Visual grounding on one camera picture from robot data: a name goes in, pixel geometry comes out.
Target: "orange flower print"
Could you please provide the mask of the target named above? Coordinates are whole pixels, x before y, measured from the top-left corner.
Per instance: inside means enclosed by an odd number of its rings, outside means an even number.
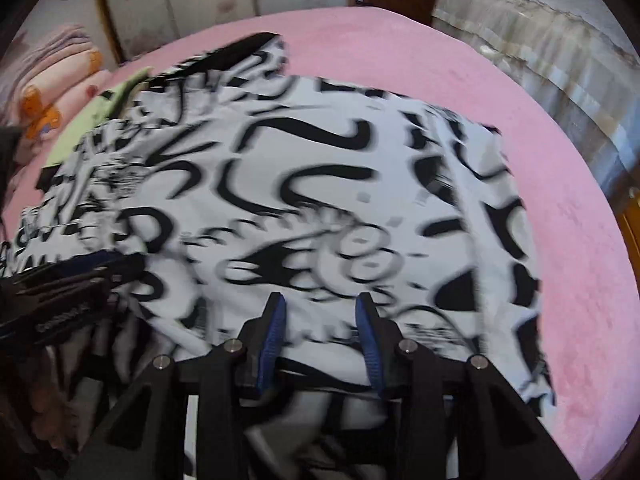
[[[40,90],[33,85],[28,85],[22,92],[20,101],[20,114],[28,119],[39,116],[42,113],[42,99]]]
[[[89,74],[98,72],[102,66],[102,53],[99,50],[89,51]]]
[[[42,136],[43,139],[47,138],[47,134],[51,130],[55,130],[60,127],[62,123],[62,114],[55,105],[51,105],[44,110],[42,117],[37,121],[33,121],[27,128],[24,136],[27,139],[34,139]]]

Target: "black and white fabric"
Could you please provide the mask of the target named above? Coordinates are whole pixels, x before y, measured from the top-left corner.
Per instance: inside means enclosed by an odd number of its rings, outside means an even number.
[[[487,355],[548,418],[535,250],[499,132],[407,96],[282,75],[285,65],[282,39],[262,33],[158,76],[124,120],[84,136],[23,215],[11,272],[102,248],[148,254],[131,310],[59,352],[70,398],[89,381],[104,414],[154,352],[204,354],[278,291],[283,367],[316,393],[288,397],[248,432],[252,465],[367,476],[353,464],[385,468],[393,424],[369,393],[354,329],[366,291],[440,355]],[[363,457],[348,434],[366,428]]]

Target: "bed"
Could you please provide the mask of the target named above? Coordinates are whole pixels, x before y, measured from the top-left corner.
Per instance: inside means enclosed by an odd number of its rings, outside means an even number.
[[[640,149],[638,53],[602,0],[437,0],[433,27],[471,45],[567,134],[614,208]]]
[[[542,335],[558,394],[552,434],[580,477],[592,478],[640,415],[640,374],[629,358],[640,350],[640,301],[614,216],[567,136],[469,46],[374,8],[304,10],[219,25],[129,63],[105,86],[260,31],[284,37],[291,73],[415,96],[503,132],[542,266]],[[33,187],[42,162],[28,168],[4,212],[10,233],[21,209],[41,199]]]

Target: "pink bedsheet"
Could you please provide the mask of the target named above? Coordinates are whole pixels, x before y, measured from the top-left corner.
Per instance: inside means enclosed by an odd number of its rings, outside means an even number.
[[[289,73],[400,92],[501,129],[543,271],[543,344],[559,403],[553,435],[581,478],[596,474],[640,414],[640,301],[609,205],[562,130],[471,47],[371,7],[219,25],[128,64],[108,84],[260,31],[283,35]]]

